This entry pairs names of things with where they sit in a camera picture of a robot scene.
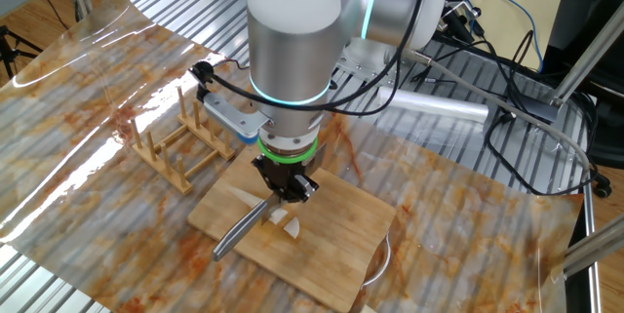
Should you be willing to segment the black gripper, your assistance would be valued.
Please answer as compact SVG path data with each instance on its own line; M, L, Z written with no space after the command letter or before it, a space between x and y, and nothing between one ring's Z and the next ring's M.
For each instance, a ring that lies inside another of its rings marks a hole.
M294 164L255 157L252 165L272 193L285 202L305 203L319 189L319 184L311 178L316 171L315 157Z

